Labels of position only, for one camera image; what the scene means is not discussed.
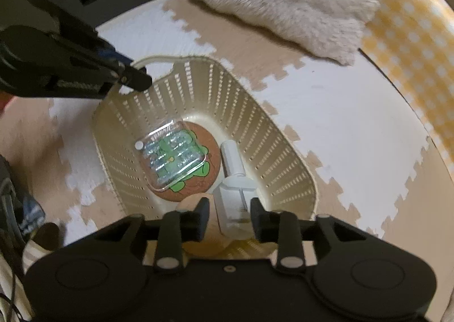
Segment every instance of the polka dot fabric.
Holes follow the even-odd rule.
[[[413,108],[454,179],[454,12],[444,0],[382,0],[362,51]]]

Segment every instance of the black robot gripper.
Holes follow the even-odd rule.
[[[202,198],[161,220],[125,217],[38,260],[24,287],[35,322],[84,321],[425,321],[436,280],[431,267],[341,220],[298,220],[251,201],[256,239],[278,244],[268,259],[191,259],[182,243],[201,241]],[[153,265],[142,265],[157,240]],[[306,265],[302,241],[317,264]]]

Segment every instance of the perforated basket wall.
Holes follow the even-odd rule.
[[[150,57],[136,64],[172,62],[173,69],[145,92],[120,95],[115,86],[94,114],[93,131],[105,171],[128,214],[160,218],[171,210],[152,197],[133,151],[137,139],[164,118],[203,125],[218,143],[239,144],[248,175],[268,210],[308,219],[316,203],[311,174],[269,116],[234,76],[208,57]]]

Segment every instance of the screw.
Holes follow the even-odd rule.
[[[158,259],[156,264],[162,269],[174,269],[180,265],[180,262],[176,258],[165,256],[164,258]]]
[[[237,270],[237,268],[234,265],[226,265],[224,267],[224,271],[227,273],[233,273]]]
[[[298,256],[286,256],[281,259],[281,265],[285,268],[299,268],[304,264],[304,261]]]

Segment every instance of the white cylinder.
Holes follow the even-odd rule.
[[[227,176],[246,175],[240,151],[235,140],[226,140],[221,144],[221,154],[224,159],[224,167]]]

